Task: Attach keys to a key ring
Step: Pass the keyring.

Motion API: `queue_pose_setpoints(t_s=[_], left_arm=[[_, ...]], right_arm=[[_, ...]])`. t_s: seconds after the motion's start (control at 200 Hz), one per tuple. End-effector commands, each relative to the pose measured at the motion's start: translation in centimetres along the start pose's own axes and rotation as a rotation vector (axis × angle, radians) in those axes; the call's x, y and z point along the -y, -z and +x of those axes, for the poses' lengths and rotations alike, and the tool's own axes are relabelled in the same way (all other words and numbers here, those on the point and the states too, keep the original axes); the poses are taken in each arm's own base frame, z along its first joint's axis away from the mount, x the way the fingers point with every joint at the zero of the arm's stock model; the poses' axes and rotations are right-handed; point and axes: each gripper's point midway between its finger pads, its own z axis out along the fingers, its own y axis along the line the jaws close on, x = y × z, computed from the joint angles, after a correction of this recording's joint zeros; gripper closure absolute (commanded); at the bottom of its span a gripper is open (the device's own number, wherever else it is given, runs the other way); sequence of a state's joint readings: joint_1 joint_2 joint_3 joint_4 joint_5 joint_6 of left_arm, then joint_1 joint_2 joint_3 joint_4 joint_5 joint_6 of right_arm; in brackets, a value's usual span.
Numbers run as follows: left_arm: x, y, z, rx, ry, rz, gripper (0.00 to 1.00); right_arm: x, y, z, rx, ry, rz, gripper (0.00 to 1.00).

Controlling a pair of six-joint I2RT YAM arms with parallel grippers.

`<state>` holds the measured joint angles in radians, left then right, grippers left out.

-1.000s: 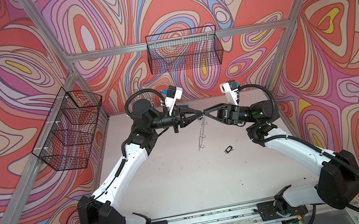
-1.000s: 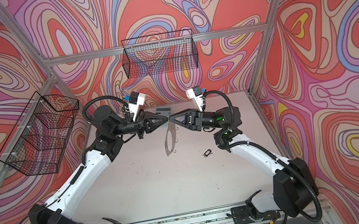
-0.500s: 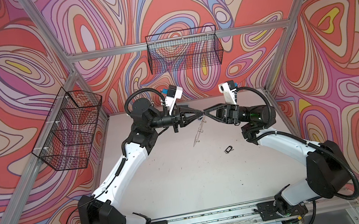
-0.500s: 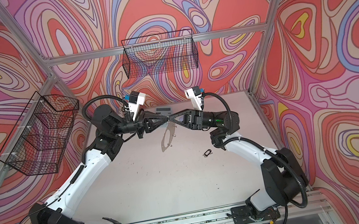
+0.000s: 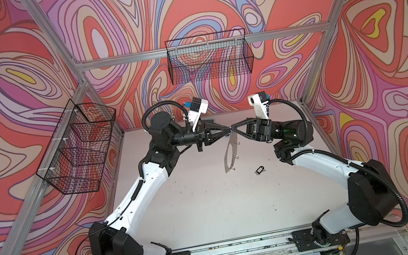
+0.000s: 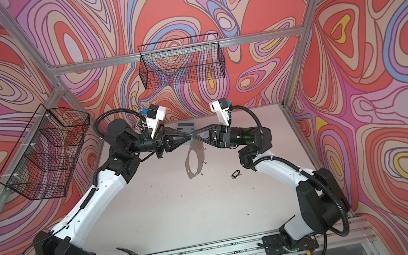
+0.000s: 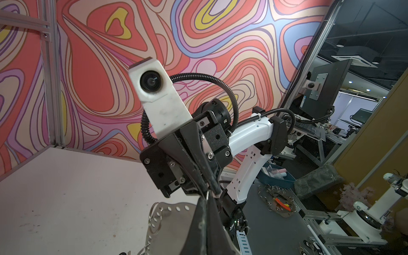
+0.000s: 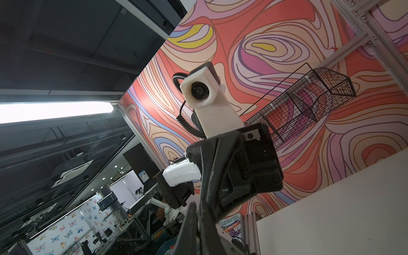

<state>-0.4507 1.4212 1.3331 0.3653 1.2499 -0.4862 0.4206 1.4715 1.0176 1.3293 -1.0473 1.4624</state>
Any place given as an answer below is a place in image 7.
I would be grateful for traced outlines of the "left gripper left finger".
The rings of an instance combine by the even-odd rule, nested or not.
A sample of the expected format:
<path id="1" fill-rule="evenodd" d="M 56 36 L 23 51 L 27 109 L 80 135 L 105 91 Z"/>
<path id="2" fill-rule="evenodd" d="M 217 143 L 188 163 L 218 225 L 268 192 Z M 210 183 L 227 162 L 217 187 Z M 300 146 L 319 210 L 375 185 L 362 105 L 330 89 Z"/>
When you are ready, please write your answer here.
<path id="1" fill-rule="evenodd" d="M 207 254 L 207 200 L 200 197 L 180 255 Z"/>

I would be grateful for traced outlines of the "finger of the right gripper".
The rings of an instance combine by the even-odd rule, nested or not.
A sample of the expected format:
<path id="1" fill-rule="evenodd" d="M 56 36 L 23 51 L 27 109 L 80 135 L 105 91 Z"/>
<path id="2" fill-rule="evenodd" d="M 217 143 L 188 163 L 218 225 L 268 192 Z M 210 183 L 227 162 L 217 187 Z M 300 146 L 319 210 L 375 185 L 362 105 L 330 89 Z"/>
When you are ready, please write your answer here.
<path id="1" fill-rule="evenodd" d="M 196 193 L 204 197 L 208 191 L 208 186 L 197 164 L 176 135 L 170 134 L 160 139 L 158 146 L 170 159 L 170 169 L 184 191 L 188 194 Z"/>
<path id="2" fill-rule="evenodd" d="M 220 195 L 221 188 L 212 172 L 207 155 L 204 152 L 199 126 L 196 122 L 191 121 L 180 129 L 180 133 L 198 170 L 201 172 L 201 179 L 204 184 L 200 184 L 200 188 L 203 191 L 210 189 L 214 195 Z"/>

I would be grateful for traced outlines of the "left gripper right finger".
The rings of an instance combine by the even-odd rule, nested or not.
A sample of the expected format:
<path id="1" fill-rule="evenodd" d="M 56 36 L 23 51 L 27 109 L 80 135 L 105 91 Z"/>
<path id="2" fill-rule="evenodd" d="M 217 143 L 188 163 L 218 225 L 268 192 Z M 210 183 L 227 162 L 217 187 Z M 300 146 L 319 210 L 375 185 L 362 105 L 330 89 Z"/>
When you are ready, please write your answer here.
<path id="1" fill-rule="evenodd" d="M 207 200 L 207 254 L 234 255 L 213 197 Z"/>

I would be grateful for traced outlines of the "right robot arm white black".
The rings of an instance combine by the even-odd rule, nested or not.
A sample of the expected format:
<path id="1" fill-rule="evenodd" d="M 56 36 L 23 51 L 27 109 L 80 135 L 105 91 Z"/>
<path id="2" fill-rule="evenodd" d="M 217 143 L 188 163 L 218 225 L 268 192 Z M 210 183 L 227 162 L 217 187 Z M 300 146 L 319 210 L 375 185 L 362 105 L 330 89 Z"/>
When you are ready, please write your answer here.
<path id="1" fill-rule="evenodd" d="M 186 80 L 221 87 L 232 100 L 233 115 L 218 99 L 189 113 L 173 86 Z M 134 85 L 143 105 L 141 133 L 148 145 L 140 156 L 156 187 L 166 198 L 177 189 L 186 194 L 212 192 L 224 227 L 243 219 L 251 185 L 263 165 L 284 149 L 294 124 L 279 118 L 276 109 L 239 121 L 233 91 L 207 74 L 146 71 Z"/>

